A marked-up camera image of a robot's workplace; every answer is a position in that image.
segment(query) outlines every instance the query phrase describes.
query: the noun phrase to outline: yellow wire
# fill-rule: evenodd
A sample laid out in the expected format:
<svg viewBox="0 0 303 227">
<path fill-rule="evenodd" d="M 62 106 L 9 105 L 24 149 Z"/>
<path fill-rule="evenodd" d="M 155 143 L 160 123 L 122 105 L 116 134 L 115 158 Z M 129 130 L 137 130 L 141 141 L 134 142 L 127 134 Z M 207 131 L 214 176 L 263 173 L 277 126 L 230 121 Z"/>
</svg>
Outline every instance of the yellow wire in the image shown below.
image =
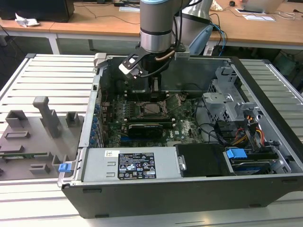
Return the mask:
<svg viewBox="0 0 303 227">
<path fill-rule="evenodd" d="M 262 141 L 263 141 L 263 134 L 262 134 L 262 132 L 260 131 L 260 130 L 256 130 L 258 133 L 260 133 L 260 140 L 261 140 L 261 143 L 262 143 Z"/>
<path fill-rule="evenodd" d="M 239 144 L 242 141 L 244 141 L 247 138 L 247 135 L 245 135 L 243 138 L 241 138 L 240 140 L 236 141 L 235 143 L 233 143 L 233 145 Z"/>
</svg>

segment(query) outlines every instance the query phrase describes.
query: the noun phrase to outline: blue cable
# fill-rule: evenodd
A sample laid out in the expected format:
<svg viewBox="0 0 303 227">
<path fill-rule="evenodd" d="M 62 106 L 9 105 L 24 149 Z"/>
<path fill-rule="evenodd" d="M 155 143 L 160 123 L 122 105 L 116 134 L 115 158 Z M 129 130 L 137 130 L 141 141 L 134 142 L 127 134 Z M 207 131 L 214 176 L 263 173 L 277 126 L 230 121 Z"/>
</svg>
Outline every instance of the blue cable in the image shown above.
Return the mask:
<svg viewBox="0 0 303 227">
<path fill-rule="evenodd" d="M 224 49 L 224 46 L 225 46 L 225 36 L 224 36 L 224 32 L 223 31 L 221 31 L 221 29 L 217 26 L 217 25 L 215 25 L 215 24 L 213 24 L 212 23 L 212 25 L 218 30 L 218 32 L 220 32 L 221 33 L 221 35 L 223 36 L 223 46 L 222 46 L 222 50 L 221 50 L 221 52 L 219 53 L 219 56 L 221 56 L 221 54 L 222 54 L 222 52 L 223 52 L 223 49 Z"/>
</svg>

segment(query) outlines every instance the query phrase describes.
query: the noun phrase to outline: metal slotted table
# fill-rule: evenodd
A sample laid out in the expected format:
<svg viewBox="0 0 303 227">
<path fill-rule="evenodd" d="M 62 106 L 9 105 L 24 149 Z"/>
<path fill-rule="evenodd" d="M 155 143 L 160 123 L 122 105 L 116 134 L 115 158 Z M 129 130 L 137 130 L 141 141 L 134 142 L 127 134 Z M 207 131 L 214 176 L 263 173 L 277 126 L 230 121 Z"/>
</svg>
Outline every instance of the metal slotted table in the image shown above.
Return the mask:
<svg viewBox="0 0 303 227">
<path fill-rule="evenodd" d="M 0 133 L 10 110 L 22 109 L 27 116 L 39 116 L 32 106 L 35 96 L 49 96 L 50 108 L 58 115 L 77 111 L 85 116 L 94 74 L 94 56 L 37 54 L 25 58 L 0 92 Z M 242 60 L 298 137 L 303 140 L 302 97 L 271 64 Z M 249 92 L 243 87 L 246 95 Z M 83 227 L 189 227 L 258 226 L 301 227 L 303 192 L 292 192 L 265 208 L 217 210 L 182 214 L 121 218 L 83 219 L 56 184 L 57 179 L 0 182 L 1 226 L 75 225 Z"/>
</svg>

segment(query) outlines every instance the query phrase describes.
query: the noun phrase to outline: computer tower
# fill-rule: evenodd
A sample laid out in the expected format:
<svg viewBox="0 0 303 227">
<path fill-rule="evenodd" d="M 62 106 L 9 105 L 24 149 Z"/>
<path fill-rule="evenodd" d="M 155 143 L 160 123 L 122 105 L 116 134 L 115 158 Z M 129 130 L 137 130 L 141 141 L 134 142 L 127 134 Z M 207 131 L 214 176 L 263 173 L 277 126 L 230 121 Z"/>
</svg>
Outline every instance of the computer tower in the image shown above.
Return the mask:
<svg viewBox="0 0 303 227">
<path fill-rule="evenodd" d="M 38 21 L 68 22 L 74 12 L 73 0 L 0 0 L 0 17 L 15 19 L 15 13 Z"/>
</svg>

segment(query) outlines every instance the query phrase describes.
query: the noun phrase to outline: gray 3d-printed holder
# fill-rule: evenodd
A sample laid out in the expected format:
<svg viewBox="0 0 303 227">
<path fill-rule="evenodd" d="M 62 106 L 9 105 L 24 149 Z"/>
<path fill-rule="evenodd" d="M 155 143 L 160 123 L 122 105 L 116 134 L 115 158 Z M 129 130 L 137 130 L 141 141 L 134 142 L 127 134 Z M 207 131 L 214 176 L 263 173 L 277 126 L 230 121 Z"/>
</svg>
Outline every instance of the gray 3d-printed holder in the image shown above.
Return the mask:
<svg viewBox="0 0 303 227">
<path fill-rule="evenodd" d="M 76 112 L 58 117 L 48 102 L 45 96 L 34 100 L 42 118 L 9 112 L 0 138 L 0 180 L 58 177 L 60 163 L 76 158 L 84 118 Z"/>
</svg>

